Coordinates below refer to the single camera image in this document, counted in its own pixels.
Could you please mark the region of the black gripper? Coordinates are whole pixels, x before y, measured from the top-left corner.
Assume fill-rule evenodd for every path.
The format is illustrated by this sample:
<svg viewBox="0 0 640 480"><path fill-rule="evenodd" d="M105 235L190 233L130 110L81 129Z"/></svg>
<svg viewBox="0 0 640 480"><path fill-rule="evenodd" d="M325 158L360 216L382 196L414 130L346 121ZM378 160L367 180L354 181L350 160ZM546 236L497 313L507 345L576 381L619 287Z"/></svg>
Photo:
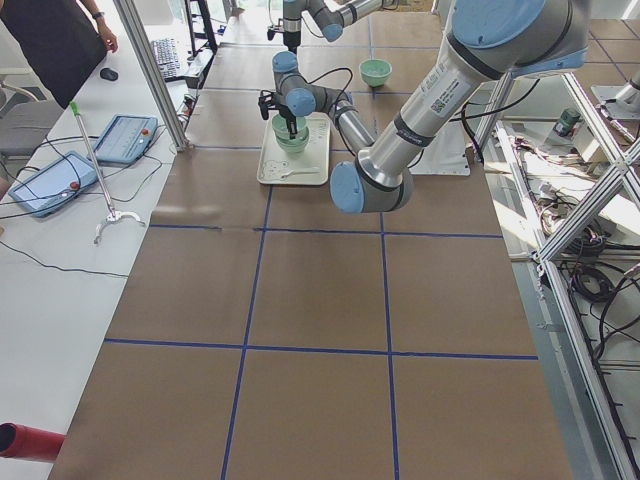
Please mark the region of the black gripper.
<svg viewBox="0 0 640 480"><path fill-rule="evenodd" d="M290 139L294 139L298 134L296 116L289 110L288 107L280 107L279 115L283 119L284 129Z"/></svg>
<svg viewBox="0 0 640 480"><path fill-rule="evenodd" d="M292 53L296 53L300 46L300 19L283 19L283 41L284 45Z"/></svg>

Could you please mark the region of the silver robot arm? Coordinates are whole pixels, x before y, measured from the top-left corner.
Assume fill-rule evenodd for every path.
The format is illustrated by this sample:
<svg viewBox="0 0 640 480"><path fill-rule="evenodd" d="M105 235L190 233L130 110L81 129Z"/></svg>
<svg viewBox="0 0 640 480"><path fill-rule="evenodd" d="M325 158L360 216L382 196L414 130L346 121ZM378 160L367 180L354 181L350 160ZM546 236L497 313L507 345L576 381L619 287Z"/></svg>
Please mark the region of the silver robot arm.
<svg viewBox="0 0 640 480"><path fill-rule="evenodd" d="M338 89L313 85L298 70L301 14L308 11L323 36L343 30L381 8L350 1L331 11L322 1L286 1L286 50L272 59L277 106L295 117L326 114L355 154L332 171L330 193L350 214L403 207L413 190L411 161L484 83L505 75L540 77L580 68L588 49L589 1L455 1L437 62L382 134L373 136Z"/></svg>
<svg viewBox="0 0 640 480"><path fill-rule="evenodd" d="M316 24L322 38L328 42L335 42L341 37L346 27L373 12L390 8L391 5L392 1L356 0L347 1L337 10L331 10L323 0L284 1L282 4L283 43L289 51L297 52L301 45L304 12L307 12Z"/></svg>

